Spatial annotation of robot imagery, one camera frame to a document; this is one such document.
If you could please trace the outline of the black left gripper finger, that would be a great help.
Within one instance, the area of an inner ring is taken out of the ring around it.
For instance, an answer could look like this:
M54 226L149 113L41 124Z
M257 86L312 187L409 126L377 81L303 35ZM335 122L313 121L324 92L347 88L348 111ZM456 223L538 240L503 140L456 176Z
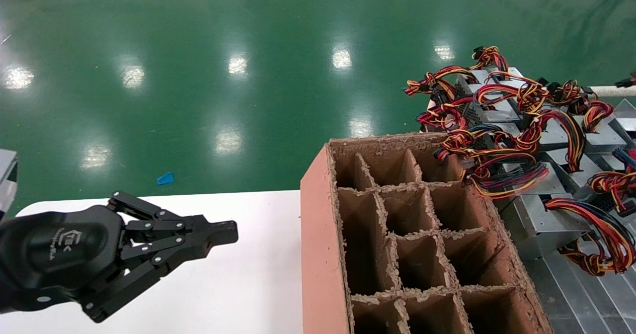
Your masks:
M236 243L239 238L235 221L211 223L204 215L180 216L121 191L109 198L106 208L134 219L125 225L125 232L136 242L193 235L196 245L220 246Z

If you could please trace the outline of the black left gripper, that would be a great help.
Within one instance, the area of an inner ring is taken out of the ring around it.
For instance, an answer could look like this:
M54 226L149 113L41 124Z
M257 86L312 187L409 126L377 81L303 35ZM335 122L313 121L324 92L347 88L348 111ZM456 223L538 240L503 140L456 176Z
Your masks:
M177 234L120 254L124 221L105 206L44 212L1 224L1 311L80 302L101 323L178 266L204 259L237 234Z

